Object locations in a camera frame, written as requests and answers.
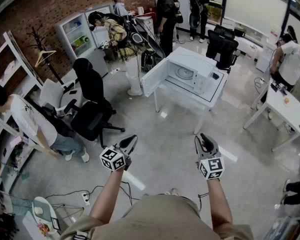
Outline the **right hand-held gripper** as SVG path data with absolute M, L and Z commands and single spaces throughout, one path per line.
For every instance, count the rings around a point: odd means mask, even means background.
M 197 168 L 206 180 L 219 179 L 225 171 L 225 162 L 216 141 L 208 135 L 200 133 L 202 141 L 196 135 L 194 146 L 198 160 Z

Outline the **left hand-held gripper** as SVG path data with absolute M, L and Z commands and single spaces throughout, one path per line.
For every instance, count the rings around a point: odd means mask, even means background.
M 105 147 L 99 155 L 102 165 L 112 172 L 129 168 L 132 163 L 131 153 L 135 150 L 138 143 L 136 134 L 127 135 L 120 139 L 119 144 Z

